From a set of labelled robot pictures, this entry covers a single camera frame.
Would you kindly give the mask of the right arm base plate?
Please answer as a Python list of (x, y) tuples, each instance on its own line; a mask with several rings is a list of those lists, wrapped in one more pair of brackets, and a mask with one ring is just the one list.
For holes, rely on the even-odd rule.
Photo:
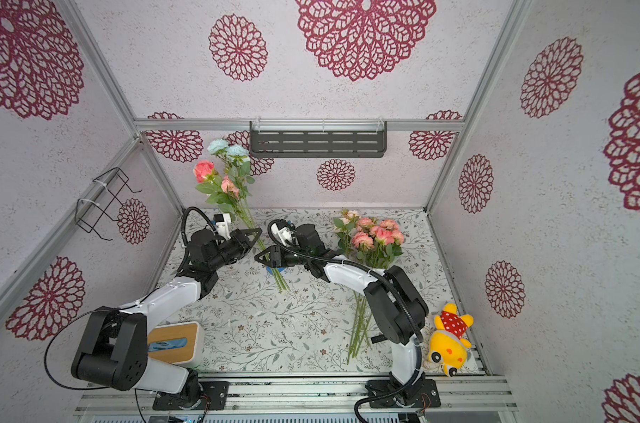
[(420, 378), (409, 388), (393, 395), (396, 386), (392, 380), (370, 380), (366, 384), (370, 397), (387, 395), (385, 398), (371, 400), (371, 408), (439, 408), (441, 398), (434, 380)]

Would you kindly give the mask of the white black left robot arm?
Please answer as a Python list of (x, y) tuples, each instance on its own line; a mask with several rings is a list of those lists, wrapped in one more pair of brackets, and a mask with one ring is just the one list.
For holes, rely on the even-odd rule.
[(170, 283), (120, 308), (100, 307), (91, 313), (71, 375), (119, 391), (195, 390), (187, 368), (149, 357), (148, 335), (179, 309), (210, 294), (218, 270), (244, 258), (261, 234), (260, 228), (235, 229), (228, 239), (208, 228), (192, 234)]

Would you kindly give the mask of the wooden lid tissue box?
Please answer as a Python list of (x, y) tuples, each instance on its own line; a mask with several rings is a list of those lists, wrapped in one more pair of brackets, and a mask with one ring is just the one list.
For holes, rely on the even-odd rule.
[(199, 322), (161, 325), (148, 335), (148, 355), (157, 361), (196, 368), (203, 360), (205, 331)]

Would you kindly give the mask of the grey wall shelf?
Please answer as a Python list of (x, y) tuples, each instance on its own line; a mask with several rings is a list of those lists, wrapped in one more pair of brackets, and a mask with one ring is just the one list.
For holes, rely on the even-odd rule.
[(251, 122), (249, 152), (257, 159), (381, 158), (387, 151), (388, 125), (383, 121), (365, 129), (346, 130), (322, 123), (319, 128)]

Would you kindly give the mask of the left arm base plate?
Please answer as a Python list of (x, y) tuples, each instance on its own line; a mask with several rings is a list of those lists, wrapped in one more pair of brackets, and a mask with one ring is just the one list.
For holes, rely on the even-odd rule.
[(152, 410), (173, 411), (221, 411), (226, 406), (230, 383), (226, 381), (195, 382), (177, 394), (158, 393)]

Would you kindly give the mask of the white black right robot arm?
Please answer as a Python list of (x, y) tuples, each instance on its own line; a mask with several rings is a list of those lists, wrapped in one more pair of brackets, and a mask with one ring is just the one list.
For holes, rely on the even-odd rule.
[(311, 256), (277, 245), (255, 255), (255, 260), (270, 268), (302, 265), (320, 280), (363, 295), (381, 335), (390, 341), (391, 375), (402, 385), (418, 381), (422, 366), (421, 331), (429, 308), (404, 269), (396, 265), (387, 270), (373, 269), (334, 250)]

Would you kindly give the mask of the yellow plush bear toy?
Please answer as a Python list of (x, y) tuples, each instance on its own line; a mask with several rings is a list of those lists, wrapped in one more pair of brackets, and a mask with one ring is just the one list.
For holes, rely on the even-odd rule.
[(473, 326), (471, 315), (462, 315), (455, 303), (446, 304), (434, 317), (427, 359), (440, 365), (447, 377), (454, 377), (468, 361), (471, 341), (465, 337)]

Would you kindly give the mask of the black round knob tool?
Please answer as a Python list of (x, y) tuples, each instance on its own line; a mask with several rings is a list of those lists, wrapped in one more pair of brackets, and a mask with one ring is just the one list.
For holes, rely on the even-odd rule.
[(376, 336), (373, 336), (373, 337), (370, 338), (370, 342), (371, 342), (372, 345), (379, 344), (379, 343), (382, 343), (382, 342), (387, 341), (387, 340), (388, 340), (388, 338), (383, 334), (379, 334), (379, 335), (376, 335)]

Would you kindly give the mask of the pink rose bouquet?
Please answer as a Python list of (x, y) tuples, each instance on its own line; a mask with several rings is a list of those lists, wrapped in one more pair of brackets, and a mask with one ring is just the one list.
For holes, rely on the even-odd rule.
[[(347, 258), (367, 267), (388, 269), (395, 258), (403, 254), (402, 244), (406, 238), (395, 220), (377, 220), (361, 216), (357, 211), (343, 210), (334, 219), (334, 226), (339, 237), (339, 250)], [(367, 300), (358, 294), (354, 298), (356, 310), (346, 363), (358, 356), (367, 338), (371, 317), (367, 311)]]

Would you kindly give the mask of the mixed pastel flower bouquet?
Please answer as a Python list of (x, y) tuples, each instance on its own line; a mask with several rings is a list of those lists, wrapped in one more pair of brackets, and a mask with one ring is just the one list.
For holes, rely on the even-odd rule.
[(223, 213), (236, 216), (249, 229), (255, 228), (249, 209), (249, 185), (255, 182), (251, 176), (249, 151), (243, 146), (230, 146), (224, 139), (215, 139), (208, 145), (208, 153), (221, 159), (224, 171), (208, 160), (200, 160), (193, 169), (196, 189), (207, 195), (207, 202), (215, 204)]

